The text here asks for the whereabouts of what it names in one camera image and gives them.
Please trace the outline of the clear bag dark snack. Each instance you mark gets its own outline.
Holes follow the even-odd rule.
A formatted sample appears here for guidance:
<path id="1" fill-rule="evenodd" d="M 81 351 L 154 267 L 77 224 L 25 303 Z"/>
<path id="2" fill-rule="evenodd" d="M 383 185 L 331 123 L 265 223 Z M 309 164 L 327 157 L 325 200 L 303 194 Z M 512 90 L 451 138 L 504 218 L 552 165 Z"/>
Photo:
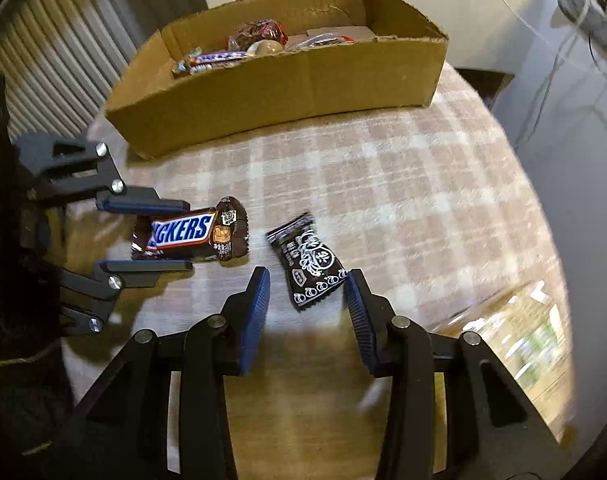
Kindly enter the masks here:
<path id="1" fill-rule="evenodd" d="M 335 32 L 322 32 L 317 36 L 303 39 L 295 44 L 288 44 L 286 50 L 288 52 L 296 52 L 303 49 L 316 47 L 328 47 L 334 44 L 352 44 L 353 39 L 348 36 L 336 34 Z"/>

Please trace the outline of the blue label chocolate bar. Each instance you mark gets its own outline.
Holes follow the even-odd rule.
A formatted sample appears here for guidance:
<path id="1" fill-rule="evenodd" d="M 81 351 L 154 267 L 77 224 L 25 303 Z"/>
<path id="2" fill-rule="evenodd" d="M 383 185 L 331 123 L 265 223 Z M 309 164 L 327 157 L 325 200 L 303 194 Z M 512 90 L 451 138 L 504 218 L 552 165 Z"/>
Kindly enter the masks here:
<path id="1" fill-rule="evenodd" d="M 172 75 L 183 77 L 218 67 L 235 66 L 246 58 L 248 54 L 245 51 L 218 51 L 204 54 L 200 49 L 196 49 L 176 63 L 172 68 Z"/>

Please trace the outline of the grey padded ledge cover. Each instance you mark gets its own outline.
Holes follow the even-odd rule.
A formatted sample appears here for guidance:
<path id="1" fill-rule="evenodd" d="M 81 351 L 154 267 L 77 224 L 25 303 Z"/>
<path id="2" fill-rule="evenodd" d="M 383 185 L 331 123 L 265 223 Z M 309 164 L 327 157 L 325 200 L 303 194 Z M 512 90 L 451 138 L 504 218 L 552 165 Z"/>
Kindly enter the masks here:
<path id="1" fill-rule="evenodd" d="M 592 0 L 557 0 L 558 9 L 590 40 L 607 52 L 607 15 Z"/>

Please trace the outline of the ribbed radiator panel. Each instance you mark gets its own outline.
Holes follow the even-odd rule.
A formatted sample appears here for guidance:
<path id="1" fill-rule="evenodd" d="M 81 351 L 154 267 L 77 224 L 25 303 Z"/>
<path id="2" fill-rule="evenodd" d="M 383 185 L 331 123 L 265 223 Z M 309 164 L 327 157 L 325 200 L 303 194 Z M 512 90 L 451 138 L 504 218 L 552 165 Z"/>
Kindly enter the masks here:
<path id="1" fill-rule="evenodd" d="M 82 136 L 156 30 L 206 0 L 2 0 L 9 135 Z"/>

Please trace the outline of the cardboard box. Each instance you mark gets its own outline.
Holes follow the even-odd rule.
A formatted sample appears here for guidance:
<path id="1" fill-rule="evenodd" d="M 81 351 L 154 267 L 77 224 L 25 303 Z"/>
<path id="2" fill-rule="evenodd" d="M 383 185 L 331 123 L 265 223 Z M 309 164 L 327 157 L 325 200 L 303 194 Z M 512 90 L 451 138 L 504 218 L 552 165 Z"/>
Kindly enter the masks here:
<path id="1" fill-rule="evenodd" d="M 340 27 L 372 35 L 173 76 L 190 51 L 221 50 L 240 26 L 261 18 L 294 38 Z M 292 120 L 426 107 L 448 45 L 447 34 L 404 0 L 237 0 L 150 36 L 113 87 L 106 118 L 138 156 L 151 159 Z"/>

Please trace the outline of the black patterned snack packet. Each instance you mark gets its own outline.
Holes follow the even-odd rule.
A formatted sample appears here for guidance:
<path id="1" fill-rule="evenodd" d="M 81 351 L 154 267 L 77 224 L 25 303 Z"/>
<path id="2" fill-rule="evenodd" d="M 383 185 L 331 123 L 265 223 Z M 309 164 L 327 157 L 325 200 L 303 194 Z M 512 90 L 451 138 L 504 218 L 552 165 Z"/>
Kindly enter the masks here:
<path id="1" fill-rule="evenodd" d="M 323 300 L 345 281 L 348 271 L 321 240 L 309 212 L 268 231 L 265 239 L 282 263 L 289 296 L 297 311 Z"/>

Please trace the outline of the red end dark snack bag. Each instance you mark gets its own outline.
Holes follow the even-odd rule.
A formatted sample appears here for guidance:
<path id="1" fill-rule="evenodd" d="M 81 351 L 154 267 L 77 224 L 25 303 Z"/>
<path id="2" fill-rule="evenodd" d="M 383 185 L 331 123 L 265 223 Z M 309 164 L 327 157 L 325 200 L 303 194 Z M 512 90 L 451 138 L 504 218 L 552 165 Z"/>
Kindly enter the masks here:
<path id="1" fill-rule="evenodd" d="M 247 51 L 253 44 L 262 40 L 276 41 L 285 47 L 288 36 L 279 22 L 264 18 L 264 20 L 241 24 L 235 34 L 227 38 L 227 50 Z"/>

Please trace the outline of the chocolate ball wrapper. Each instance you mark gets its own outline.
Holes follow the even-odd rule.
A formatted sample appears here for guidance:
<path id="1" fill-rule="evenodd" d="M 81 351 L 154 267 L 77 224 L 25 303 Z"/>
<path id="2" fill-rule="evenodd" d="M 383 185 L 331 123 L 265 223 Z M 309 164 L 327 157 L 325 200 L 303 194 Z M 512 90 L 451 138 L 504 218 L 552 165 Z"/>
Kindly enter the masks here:
<path id="1" fill-rule="evenodd" d="M 272 55 L 284 51 L 284 46 L 277 40 L 262 39 L 254 42 L 246 51 L 248 56 L 257 58 L 258 56 Z"/>

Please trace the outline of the Snickers chocolate bar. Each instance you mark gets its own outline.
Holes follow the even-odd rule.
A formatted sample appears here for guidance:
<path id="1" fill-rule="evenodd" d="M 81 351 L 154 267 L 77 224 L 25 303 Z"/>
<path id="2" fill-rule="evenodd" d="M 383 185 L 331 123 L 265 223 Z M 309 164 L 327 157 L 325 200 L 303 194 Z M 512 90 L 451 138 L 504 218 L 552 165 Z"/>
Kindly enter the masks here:
<path id="1" fill-rule="evenodd" d="M 131 237 L 133 260 L 227 262 L 248 252 L 247 212 L 233 196 L 170 217 L 138 216 Z"/>

